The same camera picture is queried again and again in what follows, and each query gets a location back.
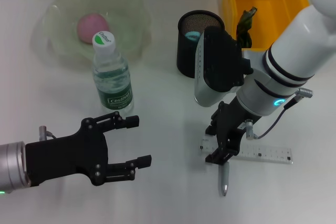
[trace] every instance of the white table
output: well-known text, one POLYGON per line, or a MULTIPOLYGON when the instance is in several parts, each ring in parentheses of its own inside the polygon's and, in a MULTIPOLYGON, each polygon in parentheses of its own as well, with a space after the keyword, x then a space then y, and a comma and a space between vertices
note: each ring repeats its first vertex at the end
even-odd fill
MULTIPOLYGON (((0 144, 56 136, 102 114, 88 62, 53 55, 40 20, 53 0, 0 0, 0 144)), ((231 161, 227 197, 218 166, 206 165, 199 140, 216 110, 193 99, 193 80, 176 68, 177 22, 186 12, 219 13, 221 0, 144 0, 152 41, 130 63, 140 127, 106 134, 109 162, 151 154, 135 181, 91 185, 82 175, 0 197, 1 223, 334 223, 336 58, 306 85, 312 99, 289 110, 258 143, 292 148, 294 164, 231 161)), ((233 95, 226 97, 229 102, 233 95)), ((280 110, 262 118, 258 133, 280 110)))

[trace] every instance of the green bottle label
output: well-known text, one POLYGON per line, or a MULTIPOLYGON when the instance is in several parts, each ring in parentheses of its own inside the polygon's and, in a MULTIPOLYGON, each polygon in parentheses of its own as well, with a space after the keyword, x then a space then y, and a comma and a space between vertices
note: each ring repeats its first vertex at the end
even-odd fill
POLYGON ((98 94, 101 103, 110 110, 121 110, 127 107, 133 99, 131 83, 118 93, 105 93, 98 89, 98 94))

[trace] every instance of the white bottle cap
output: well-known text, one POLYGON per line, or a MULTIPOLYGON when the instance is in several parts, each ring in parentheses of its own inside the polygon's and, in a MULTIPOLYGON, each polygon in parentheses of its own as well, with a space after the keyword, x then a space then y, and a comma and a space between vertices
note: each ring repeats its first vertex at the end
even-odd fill
POLYGON ((116 40, 109 31, 100 31, 92 38, 93 48, 97 55, 111 55, 115 50, 116 40))

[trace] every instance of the black cable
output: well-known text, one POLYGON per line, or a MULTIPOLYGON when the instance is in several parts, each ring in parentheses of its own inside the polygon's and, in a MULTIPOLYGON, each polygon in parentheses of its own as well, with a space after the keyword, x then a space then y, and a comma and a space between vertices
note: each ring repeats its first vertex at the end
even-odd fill
POLYGON ((268 132, 270 132, 274 126, 279 122, 280 118, 282 117, 282 115, 284 114, 284 112, 286 111, 286 109, 283 109, 283 111, 280 113, 280 115, 278 116, 278 118, 275 120, 275 122, 272 124, 272 126, 261 136, 257 137, 256 139, 261 139, 264 136, 266 136, 268 134, 268 132))

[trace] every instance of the white ruler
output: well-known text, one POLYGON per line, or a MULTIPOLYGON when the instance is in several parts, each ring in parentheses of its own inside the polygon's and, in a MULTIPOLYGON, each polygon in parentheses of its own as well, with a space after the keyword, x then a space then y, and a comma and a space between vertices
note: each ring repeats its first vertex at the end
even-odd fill
MULTIPOLYGON (((218 148, 217 137, 205 135, 201 141, 202 153, 210 154, 218 148)), ((271 147, 259 144, 240 144, 240 152, 233 159, 278 164, 293 164, 292 151, 289 148, 271 147)))

